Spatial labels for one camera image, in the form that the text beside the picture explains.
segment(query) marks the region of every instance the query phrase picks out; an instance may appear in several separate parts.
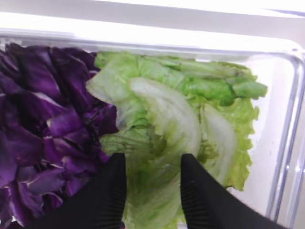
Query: lettuce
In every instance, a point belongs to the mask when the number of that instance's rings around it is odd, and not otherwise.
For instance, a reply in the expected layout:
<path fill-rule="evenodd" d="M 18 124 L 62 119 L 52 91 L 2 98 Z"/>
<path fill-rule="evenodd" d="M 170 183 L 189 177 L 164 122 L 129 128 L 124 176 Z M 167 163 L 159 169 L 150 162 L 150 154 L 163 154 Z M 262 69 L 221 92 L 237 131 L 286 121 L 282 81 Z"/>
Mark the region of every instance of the lettuce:
<path fill-rule="evenodd" d="M 127 159 L 128 229 L 171 229 L 183 221 L 180 158 L 192 153 L 223 186 L 242 190 L 251 164 L 251 99 L 266 86 L 244 66 L 169 56 L 99 53 L 102 70 L 87 82 L 96 98 L 117 107 L 119 132 L 102 150 Z"/>

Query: clear plastic container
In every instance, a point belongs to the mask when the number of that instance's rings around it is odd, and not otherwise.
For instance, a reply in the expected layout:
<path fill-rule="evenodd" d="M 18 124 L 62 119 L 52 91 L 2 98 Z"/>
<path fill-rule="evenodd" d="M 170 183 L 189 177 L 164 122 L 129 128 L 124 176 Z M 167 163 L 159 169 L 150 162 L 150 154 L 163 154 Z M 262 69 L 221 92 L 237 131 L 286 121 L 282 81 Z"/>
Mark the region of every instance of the clear plastic container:
<path fill-rule="evenodd" d="M 246 46 L 230 44 L 224 48 L 223 43 L 213 43 L 213 49 L 190 47 L 188 45 L 169 45 L 139 41 L 122 42 L 102 41 L 101 39 L 84 39 L 66 34 L 54 34 L 41 31 L 2 31 L 0 45 L 17 42 L 23 46 L 48 45 L 59 47 L 76 46 L 82 49 L 98 51 L 128 51 L 141 54 L 167 54 L 195 58 L 199 61 L 226 61 L 243 64 L 258 76 L 258 82 L 268 86 L 265 98 L 253 100 L 253 105 L 260 108 L 260 115 L 254 121 L 255 134 L 251 135 L 254 147 L 249 151 L 253 164 L 249 167 L 250 176 L 244 191 L 229 189 L 236 197 L 259 213 L 278 219 L 284 189 L 296 190 L 300 182 L 285 187 L 295 135 L 304 93 L 304 62 L 299 47 L 293 42 L 286 45 L 264 49 L 271 40 L 264 40 L 261 49 L 255 48 L 255 38 Z M 283 222 L 290 226 L 293 219 Z"/>

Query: red cabbage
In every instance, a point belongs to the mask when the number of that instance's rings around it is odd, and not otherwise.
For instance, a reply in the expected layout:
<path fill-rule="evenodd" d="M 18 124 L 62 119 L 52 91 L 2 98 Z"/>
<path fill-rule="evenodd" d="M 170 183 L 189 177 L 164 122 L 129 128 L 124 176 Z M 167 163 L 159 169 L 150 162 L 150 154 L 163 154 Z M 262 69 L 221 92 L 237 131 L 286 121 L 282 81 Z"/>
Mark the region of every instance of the red cabbage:
<path fill-rule="evenodd" d="M 95 57 L 17 44 L 0 52 L 0 229 L 59 207 L 108 160 L 99 137 L 118 131 L 116 107 L 86 90 Z"/>

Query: iceberg lettuce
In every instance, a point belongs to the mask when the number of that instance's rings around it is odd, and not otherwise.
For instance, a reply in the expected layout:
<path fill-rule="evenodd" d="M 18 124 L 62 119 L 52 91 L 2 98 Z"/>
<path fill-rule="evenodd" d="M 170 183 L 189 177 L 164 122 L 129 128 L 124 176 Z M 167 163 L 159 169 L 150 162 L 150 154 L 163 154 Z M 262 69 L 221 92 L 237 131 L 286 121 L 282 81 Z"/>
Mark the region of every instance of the iceberg lettuce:
<path fill-rule="evenodd" d="M 100 142 L 108 155 L 126 154 L 128 229 L 170 229 L 183 220 L 183 153 L 196 156 L 225 187 L 243 190 L 251 164 L 249 135 L 258 117 L 251 99 L 267 90 L 249 69 L 126 52 L 101 52 L 95 65 L 102 70 L 87 89 L 118 111 L 119 132 Z"/>

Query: leafy vegetable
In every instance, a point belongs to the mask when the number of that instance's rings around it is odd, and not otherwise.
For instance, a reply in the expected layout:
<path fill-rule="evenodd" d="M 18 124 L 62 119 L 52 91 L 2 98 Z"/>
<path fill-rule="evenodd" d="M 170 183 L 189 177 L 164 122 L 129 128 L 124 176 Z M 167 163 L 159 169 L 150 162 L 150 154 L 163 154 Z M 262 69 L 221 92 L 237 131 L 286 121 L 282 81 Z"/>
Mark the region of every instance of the leafy vegetable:
<path fill-rule="evenodd" d="M 59 207 L 106 162 L 98 137 L 117 131 L 116 108 L 86 90 L 95 55 L 17 44 L 0 52 L 0 229 Z"/>
<path fill-rule="evenodd" d="M 127 155 L 127 228 L 175 228 L 183 220 L 183 153 L 197 156 L 222 185 L 243 189 L 258 116 L 251 98 L 266 93 L 249 69 L 124 52 L 99 53 L 96 66 L 102 70 L 87 89 L 118 110 L 119 132 L 102 136 L 102 149 Z"/>

